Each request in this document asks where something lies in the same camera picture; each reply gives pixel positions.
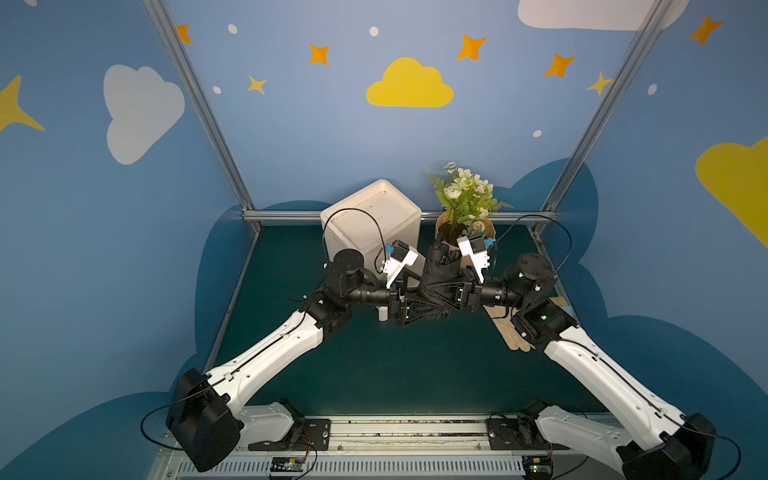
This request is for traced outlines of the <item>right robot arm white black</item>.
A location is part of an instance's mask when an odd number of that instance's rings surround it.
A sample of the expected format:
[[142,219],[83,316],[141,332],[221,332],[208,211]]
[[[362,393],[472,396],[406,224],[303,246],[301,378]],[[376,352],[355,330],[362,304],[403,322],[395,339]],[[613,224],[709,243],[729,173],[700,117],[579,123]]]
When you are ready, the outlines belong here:
[[528,252],[501,279],[483,274],[485,252],[462,255],[446,245],[429,250],[420,293],[458,308],[502,306],[524,340],[579,381],[619,422],[613,429],[546,402],[519,421],[544,441],[576,450],[626,479],[700,479],[708,471],[716,429],[703,415],[686,415],[632,377],[550,298],[554,270]]

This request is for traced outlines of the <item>white drawer cabinet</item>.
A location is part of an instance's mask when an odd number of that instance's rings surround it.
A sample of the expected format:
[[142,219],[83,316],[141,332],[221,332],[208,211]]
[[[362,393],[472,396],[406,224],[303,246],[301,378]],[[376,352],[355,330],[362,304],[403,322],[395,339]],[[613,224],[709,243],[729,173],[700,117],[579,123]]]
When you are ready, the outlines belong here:
[[377,180],[321,212],[328,257],[347,248],[359,251],[364,268],[384,286],[388,255],[382,245],[401,240],[416,247],[421,215],[422,210],[390,182]]

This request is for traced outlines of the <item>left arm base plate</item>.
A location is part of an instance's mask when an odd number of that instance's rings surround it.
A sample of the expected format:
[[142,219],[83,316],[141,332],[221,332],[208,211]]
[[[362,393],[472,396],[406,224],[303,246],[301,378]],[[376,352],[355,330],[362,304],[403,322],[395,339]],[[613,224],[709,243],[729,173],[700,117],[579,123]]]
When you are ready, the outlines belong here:
[[330,419],[296,420],[286,435],[278,441],[256,442],[248,445],[249,451],[290,451],[311,444],[317,451],[327,451],[330,441]]

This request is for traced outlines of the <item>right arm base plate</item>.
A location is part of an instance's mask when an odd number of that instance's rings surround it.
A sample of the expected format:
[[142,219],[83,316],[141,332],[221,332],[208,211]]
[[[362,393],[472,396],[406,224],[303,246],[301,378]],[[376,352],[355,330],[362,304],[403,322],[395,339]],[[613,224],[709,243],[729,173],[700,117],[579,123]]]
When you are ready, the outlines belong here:
[[528,421],[517,418],[491,417],[486,420],[487,436],[492,450],[541,449],[537,431]]

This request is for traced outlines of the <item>black umbrella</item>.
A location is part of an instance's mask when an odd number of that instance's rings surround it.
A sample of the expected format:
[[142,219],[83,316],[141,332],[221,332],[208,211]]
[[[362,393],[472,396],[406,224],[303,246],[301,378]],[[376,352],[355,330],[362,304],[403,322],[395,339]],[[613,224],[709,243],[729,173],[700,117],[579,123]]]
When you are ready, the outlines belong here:
[[419,294],[432,304],[428,318],[444,318],[450,314],[451,307],[440,296],[449,296],[453,286],[438,286],[438,283],[453,281],[460,275],[461,258],[461,251],[452,250],[441,238],[429,247],[418,287]]

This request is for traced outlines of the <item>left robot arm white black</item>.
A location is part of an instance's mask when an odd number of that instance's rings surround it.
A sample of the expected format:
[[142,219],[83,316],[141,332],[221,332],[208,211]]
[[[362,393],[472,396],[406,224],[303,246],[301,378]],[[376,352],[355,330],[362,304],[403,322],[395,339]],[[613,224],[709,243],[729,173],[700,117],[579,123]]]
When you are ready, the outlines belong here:
[[411,272],[418,252],[397,241],[387,246],[383,280],[364,267],[354,249],[338,251],[325,277],[301,306],[272,333],[235,358],[206,373],[192,368],[175,385],[166,427],[195,469],[206,472],[232,453],[242,436],[255,443],[298,440],[300,413],[273,402],[259,417],[246,416],[247,402],[294,360],[339,331],[355,304],[382,307],[389,319],[413,320],[423,312],[436,318],[447,311],[440,296],[461,271],[461,255],[448,245],[429,248],[423,269]]

